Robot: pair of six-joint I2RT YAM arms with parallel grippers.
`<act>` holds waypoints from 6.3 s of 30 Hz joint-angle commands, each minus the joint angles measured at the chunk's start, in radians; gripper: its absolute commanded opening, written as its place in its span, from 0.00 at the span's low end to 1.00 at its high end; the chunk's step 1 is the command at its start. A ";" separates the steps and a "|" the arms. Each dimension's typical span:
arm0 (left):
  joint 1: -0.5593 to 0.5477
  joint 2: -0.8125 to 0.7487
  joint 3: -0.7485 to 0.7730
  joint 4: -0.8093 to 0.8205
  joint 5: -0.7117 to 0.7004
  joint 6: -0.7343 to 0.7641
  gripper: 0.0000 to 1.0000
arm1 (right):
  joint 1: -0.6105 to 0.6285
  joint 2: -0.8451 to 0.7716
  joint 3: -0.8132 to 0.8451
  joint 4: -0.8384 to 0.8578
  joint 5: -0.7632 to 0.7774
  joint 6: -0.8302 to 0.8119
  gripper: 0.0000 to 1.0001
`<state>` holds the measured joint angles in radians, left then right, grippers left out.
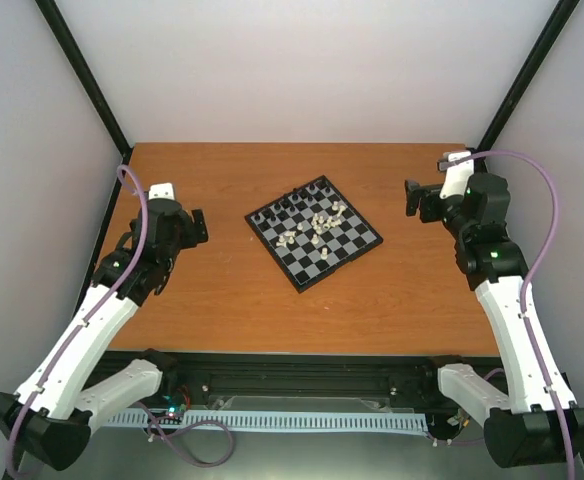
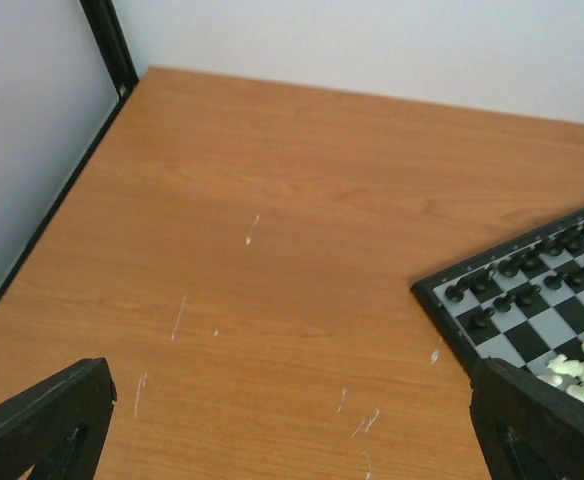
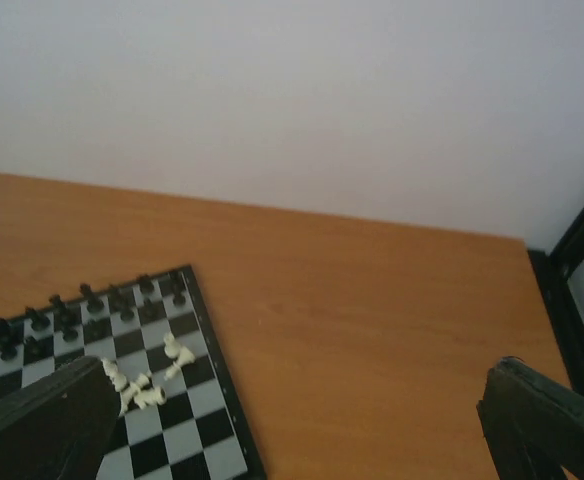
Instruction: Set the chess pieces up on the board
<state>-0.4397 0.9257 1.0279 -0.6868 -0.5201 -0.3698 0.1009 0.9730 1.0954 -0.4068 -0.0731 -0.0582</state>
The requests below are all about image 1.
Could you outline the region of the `black silver chess board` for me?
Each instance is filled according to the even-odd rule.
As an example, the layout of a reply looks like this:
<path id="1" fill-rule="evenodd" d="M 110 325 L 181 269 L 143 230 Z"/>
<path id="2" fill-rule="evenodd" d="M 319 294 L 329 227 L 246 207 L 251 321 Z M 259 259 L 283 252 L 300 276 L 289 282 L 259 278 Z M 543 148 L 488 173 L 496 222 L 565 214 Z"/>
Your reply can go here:
<path id="1" fill-rule="evenodd" d="M 245 220 L 299 293 L 383 243 L 324 175 L 257 208 Z"/>

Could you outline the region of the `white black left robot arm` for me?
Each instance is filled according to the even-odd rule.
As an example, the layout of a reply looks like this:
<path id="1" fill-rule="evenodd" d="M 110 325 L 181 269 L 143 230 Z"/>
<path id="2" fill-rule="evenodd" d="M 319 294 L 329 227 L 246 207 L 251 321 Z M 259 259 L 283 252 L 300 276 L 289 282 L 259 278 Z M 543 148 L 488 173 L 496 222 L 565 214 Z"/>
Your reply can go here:
<path id="1" fill-rule="evenodd" d="M 185 210 L 172 184 L 150 187 L 53 349 L 14 393 L 0 392 L 0 430 L 12 445 L 62 471 L 111 417 L 146 398 L 165 403 L 178 395 L 175 360 L 153 349 L 92 387 L 86 382 L 121 328 L 162 293 L 179 253 L 207 239 L 202 212 Z"/>

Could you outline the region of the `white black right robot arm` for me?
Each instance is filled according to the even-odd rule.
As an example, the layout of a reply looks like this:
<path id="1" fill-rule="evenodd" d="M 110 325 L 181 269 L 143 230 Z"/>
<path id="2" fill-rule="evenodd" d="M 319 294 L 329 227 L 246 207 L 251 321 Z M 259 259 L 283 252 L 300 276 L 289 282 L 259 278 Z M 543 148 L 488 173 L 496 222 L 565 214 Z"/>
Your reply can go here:
<path id="1" fill-rule="evenodd" d="M 405 183 L 406 213 L 440 222 L 455 241 L 456 263 L 487 316 L 507 382 L 499 390 L 466 363 L 436 367 L 438 392 L 483 430 L 501 468 L 563 462 L 575 476 L 584 447 L 584 407 L 560 373 L 539 321 L 532 278 L 556 233 L 553 215 L 537 258 L 527 263 L 509 237 L 505 178 L 479 172 L 478 155 L 449 152 L 437 163 L 438 185 Z"/>

